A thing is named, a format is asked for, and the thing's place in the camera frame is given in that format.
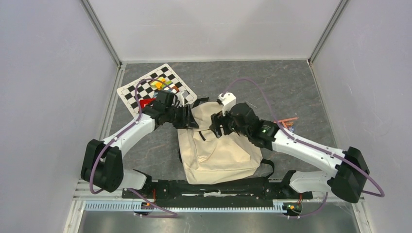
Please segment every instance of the fabric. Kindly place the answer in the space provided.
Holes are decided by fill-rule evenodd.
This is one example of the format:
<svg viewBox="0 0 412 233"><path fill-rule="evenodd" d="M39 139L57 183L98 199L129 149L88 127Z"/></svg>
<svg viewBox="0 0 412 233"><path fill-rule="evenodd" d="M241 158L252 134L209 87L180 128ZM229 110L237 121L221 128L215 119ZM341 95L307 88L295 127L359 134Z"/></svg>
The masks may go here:
<svg viewBox="0 0 412 233"><path fill-rule="evenodd" d="M215 184L253 175L262 153L245 136L231 133L216 138L210 116L222 110L217 102L192 109L198 129L178 130L179 147L189 184Z"/></svg>

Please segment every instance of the beige tote bag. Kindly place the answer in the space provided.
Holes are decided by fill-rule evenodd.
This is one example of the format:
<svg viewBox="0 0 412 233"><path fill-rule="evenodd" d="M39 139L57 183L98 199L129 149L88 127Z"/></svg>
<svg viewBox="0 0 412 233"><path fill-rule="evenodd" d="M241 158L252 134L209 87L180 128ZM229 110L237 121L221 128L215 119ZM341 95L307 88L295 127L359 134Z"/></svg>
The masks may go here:
<svg viewBox="0 0 412 233"><path fill-rule="evenodd" d="M222 110L215 101L192 109L198 129L178 130L180 154L189 184L215 184L253 175L262 161L260 148L245 136L231 133L216 138L210 116Z"/></svg>

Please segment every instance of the checkerboard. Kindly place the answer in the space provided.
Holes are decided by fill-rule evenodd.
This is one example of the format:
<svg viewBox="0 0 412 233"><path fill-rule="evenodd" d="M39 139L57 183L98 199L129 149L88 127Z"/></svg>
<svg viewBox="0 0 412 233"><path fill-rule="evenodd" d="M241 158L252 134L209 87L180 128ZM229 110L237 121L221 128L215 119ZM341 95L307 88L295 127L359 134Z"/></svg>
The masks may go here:
<svg viewBox="0 0 412 233"><path fill-rule="evenodd" d="M183 97L186 100L186 103L192 104L197 100L197 95L186 85L186 83L172 70L168 64L164 64L151 72L143 75L142 77L134 80L133 82L124 85L117 89L117 94L120 99L126 105L129 112L135 117L138 114L139 107L135 98L135 88L136 84L142 79L156 79L158 77L163 77L166 79L166 82L171 81L170 87L176 86L179 89L179 92L183 94ZM158 90L150 86L152 81L144 81L137 88L137 97L139 100L155 98Z"/></svg>

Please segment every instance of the bag strap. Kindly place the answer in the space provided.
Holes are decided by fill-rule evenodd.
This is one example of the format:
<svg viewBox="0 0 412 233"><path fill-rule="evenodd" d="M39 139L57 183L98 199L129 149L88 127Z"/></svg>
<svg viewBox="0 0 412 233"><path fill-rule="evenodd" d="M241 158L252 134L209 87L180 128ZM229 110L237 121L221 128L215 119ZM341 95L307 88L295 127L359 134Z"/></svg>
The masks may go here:
<svg viewBox="0 0 412 233"><path fill-rule="evenodd" d="M209 101L209 97L199 98L199 99L195 100L195 102L193 102L192 108L195 108L195 107L199 106L199 104L201 104L201 102L203 103L203 102L207 102L207 101Z"/></svg>
<svg viewBox="0 0 412 233"><path fill-rule="evenodd" d="M269 175L265 176L266 179L269 179L269 177L272 176L273 173L275 172L275 164L271 160L268 160L268 159L262 159L260 164L267 164L272 167L272 172Z"/></svg>

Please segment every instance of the black square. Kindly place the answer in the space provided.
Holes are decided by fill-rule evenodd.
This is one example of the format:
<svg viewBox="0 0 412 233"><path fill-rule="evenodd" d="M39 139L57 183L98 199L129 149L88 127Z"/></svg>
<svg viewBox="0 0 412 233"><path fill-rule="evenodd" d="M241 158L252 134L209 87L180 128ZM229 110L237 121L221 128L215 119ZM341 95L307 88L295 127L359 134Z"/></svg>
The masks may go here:
<svg viewBox="0 0 412 233"><path fill-rule="evenodd" d="M129 90L130 92L135 91L135 87L134 86L130 86L127 88L127 90Z"/></svg>
<svg viewBox="0 0 412 233"><path fill-rule="evenodd" d="M137 88L137 92L142 92L142 91L144 91L144 88L142 87L142 86L139 86L138 88Z"/></svg>
<svg viewBox="0 0 412 233"><path fill-rule="evenodd" d="M132 98L133 96L132 96L132 94L129 93L129 94L125 95L125 97L128 100L128 99Z"/></svg>
<svg viewBox="0 0 412 233"><path fill-rule="evenodd" d="M134 103L132 103L132 104L130 104L131 106L132 106L132 108L137 108L137 107L139 107L139 105L137 104L137 102L134 102Z"/></svg>

